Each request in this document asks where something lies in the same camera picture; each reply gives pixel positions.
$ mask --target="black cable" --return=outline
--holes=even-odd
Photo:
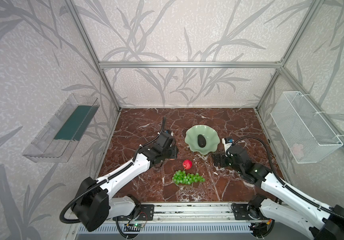
[[[139,235],[139,234],[136,234],[135,236],[131,237],[131,235],[134,235],[134,234],[123,233],[123,231],[120,228],[119,221],[117,220],[117,217],[116,217],[116,227],[117,227],[117,230],[119,231],[120,235],[123,236],[125,239],[134,239],[135,237],[137,237],[137,235]]]
[[[274,176],[277,178],[277,180],[278,180],[285,188],[287,188],[289,191],[291,191],[293,194],[295,194],[296,196],[298,196],[298,197],[301,198],[302,200],[306,201],[307,203],[309,203],[309,204],[311,204],[311,205],[317,207],[318,209],[323,210],[324,212],[327,212],[327,213],[329,213],[329,214],[331,214],[331,215],[334,215],[334,216],[336,216],[336,217],[341,218],[341,219],[344,220],[344,216],[342,216],[342,215],[336,213],[335,211],[332,211],[332,210],[330,210],[330,209],[327,209],[327,208],[325,208],[325,207],[323,207],[323,206],[321,206],[321,205],[319,205],[319,204],[313,202],[312,200],[310,200],[310,199],[308,199],[307,197],[304,197],[303,195],[301,195],[300,193],[298,193],[296,190],[294,190],[294,189],[291,188],[290,186],[286,185],[285,182],[284,182],[284,181],[280,178],[280,176],[277,174],[277,172],[276,172],[276,170],[275,170],[275,168],[274,168],[274,165],[273,165],[273,163],[272,163],[272,158],[270,157],[270,154],[269,154],[269,151],[268,151],[268,147],[266,146],[266,144],[265,144],[260,138],[253,137],[253,136],[241,137],[241,138],[239,138],[238,140],[234,141],[234,142],[232,143],[231,146],[235,145],[237,142],[239,142],[240,140],[242,140],[242,139],[244,139],[244,138],[253,138],[253,139],[258,140],[259,142],[261,142],[261,143],[263,144],[263,146],[264,146],[264,148],[265,148],[265,151],[266,151],[266,153],[267,153],[267,156],[268,156],[268,161],[269,161],[270,169],[272,170],[272,172],[273,172]]]
[[[164,131],[164,126],[165,126],[165,121],[166,121],[166,117],[163,117],[163,122],[162,122],[162,125],[161,125],[161,130],[159,132],[159,134],[154,138],[152,139],[151,141],[147,142],[144,146],[154,142],[159,136],[160,134]],[[124,171],[126,171],[130,166],[133,165],[133,162],[136,160],[136,157],[137,157],[137,154],[139,152],[139,150],[141,149],[142,147],[140,146],[139,148],[137,148],[137,150],[135,151],[135,154],[132,158],[132,162],[130,162],[128,165],[126,165],[122,170],[119,170],[117,173],[114,173],[113,175],[109,176],[108,179],[104,179],[102,180],[101,182],[99,182],[98,184],[94,185],[93,187],[87,189],[85,192],[83,192],[82,194],[78,195],[77,197],[75,197],[73,200],[71,200],[64,208],[63,210],[60,212],[60,216],[59,216],[59,219],[62,223],[67,223],[67,224],[72,224],[72,223],[80,223],[80,220],[79,219],[67,219],[65,218],[65,213],[66,211],[73,205],[75,204],[75,202],[77,202],[80,198],[84,197],[86,194],[90,193],[91,191],[95,190],[96,188],[98,188],[99,186],[103,185],[104,183],[106,183],[108,180],[111,180],[115,177],[117,177],[118,175],[122,174]],[[116,218],[116,225],[117,225],[117,228],[120,232],[120,234],[123,236],[123,237],[126,237],[124,236],[124,234],[122,233],[121,229],[119,228],[119,224],[118,224],[118,221],[117,221],[117,218]]]
[[[106,183],[107,180],[104,179],[101,182],[99,182],[98,184],[94,185],[93,187],[89,188],[88,190],[86,190],[85,192],[83,192],[82,194],[78,195],[77,197],[75,197],[72,201],[70,201],[64,208],[63,210],[60,212],[60,221],[62,223],[67,223],[67,224],[72,224],[72,223],[79,223],[80,220],[79,219],[67,219],[65,218],[65,212],[75,203],[77,202],[80,198],[82,198],[83,196],[85,196],[86,194],[90,193],[91,191],[95,190],[96,188],[98,188],[100,185],[103,185],[104,183]]]
[[[160,134],[164,131],[164,126],[165,126],[165,121],[166,121],[166,120],[167,120],[167,118],[166,118],[166,117],[163,117],[163,122],[162,122],[162,124],[161,124],[161,130],[160,130],[159,134],[158,134],[155,138],[153,138],[151,141],[149,141],[149,142],[147,142],[146,144],[144,144],[143,147],[145,147],[146,145],[148,145],[148,144],[154,142],[154,141],[160,136]]]

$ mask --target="scalloped ceramic bowl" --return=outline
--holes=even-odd
[[[200,147],[198,144],[198,136],[205,137],[206,145]],[[193,152],[199,152],[202,155],[207,155],[209,152],[215,152],[217,145],[220,143],[220,138],[217,132],[207,125],[194,125],[186,131],[185,143]]]

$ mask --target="green grapes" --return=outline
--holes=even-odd
[[[200,176],[198,172],[196,173],[187,173],[185,170],[181,171],[178,170],[173,174],[172,181],[178,185],[178,184],[187,184],[191,185],[194,182],[205,182],[205,178],[203,176]]]

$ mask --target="red fruit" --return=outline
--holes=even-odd
[[[190,169],[191,167],[192,167],[192,161],[190,161],[190,160],[185,160],[184,162],[183,162],[183,167],[186,169],[186,170],[188,170],[188,169]]]

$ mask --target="gray wall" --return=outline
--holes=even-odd
[[[100,61],[280,61],[303,0],[75,0]],[[256,106],[273,69],[106,69],[122,106]]]
[[[344,1],[325,1],[285,65],[344,132]],[[344,153],[318,163],[298,164],[270,116],[283,91],[294,91],[280,76],[260,113],[292,183],[306,194],[344,207]]]
[[[71,93],[101,106],[69,162],[23,157]],[[0,239],[60,237],[60,210],[98,170],[116,116],[63,2],[0,0]]]

